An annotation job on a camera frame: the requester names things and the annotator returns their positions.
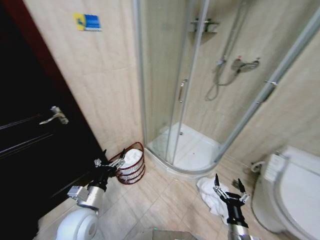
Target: toilet lid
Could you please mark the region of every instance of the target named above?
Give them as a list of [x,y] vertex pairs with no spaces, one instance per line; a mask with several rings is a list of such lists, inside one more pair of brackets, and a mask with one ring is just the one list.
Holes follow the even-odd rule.
[[319,173],[289,163],[277,181],[275,196],[280,209],[299,232],[320,240]]

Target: towel on floor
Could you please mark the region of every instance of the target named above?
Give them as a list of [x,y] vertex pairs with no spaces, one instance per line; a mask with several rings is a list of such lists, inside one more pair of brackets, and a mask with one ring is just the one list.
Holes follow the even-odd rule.
[[[221,216],[223,223],[228,225],[227,219],[229,215],[228,215],[227,205],[215,193],[213,189],[214,185],[215,185],[215,177],[214,178],[202,177],[196,183],[196,186],[199,189],[201,198],[210,208],[210,212],[214,215]],[[220,182],[220,187],[225,192],[229,191],[228,187],[223,185],[221,182]]]

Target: toilet seat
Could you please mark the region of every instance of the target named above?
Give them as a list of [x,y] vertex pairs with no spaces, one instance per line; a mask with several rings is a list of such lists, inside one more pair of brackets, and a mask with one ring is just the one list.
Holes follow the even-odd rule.
[[275,182],[274,198],[283,224],[296,235],[308,239],[320,239],[320,175],[309,167],[317,169],[320,162],[307,164],[307,168],[295,161],[289,161]]

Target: dark wooden door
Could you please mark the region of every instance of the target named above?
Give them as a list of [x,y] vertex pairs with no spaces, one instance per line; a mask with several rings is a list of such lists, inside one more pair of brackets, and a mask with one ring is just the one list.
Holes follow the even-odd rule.
[[[6,193],[22,206],[32,236],[37,219],[65,200],[71,185],[88,183],[102,151],[23,2],[3,1],[0,23],[2,182],[12,186]],[[67,124],[40,124],[53,106]]]

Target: crumpled white towel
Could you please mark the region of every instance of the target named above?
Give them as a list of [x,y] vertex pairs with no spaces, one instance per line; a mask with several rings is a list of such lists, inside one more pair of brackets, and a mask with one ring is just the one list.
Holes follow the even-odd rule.
[[124,161],[125,163],[122,165],[122,169],[131,167],[135,163],[137,163],[142,156],[142,151],[139,149],[131,149],[125,153]]
[[[227,205],[219,198],[219,196],[215,193],[213,189],[215,185],[215,177],[214,178],[202,177],[199,179],[196,185],[199,189],[202,200],[210,208],[210,213],[217,216],[221,216],[223,223],[228,225],[227,219],[229,215],[228,215]],[[221,182],[220,182],[220,187],[225,192],[229,191],[229,188],[223,185]]]

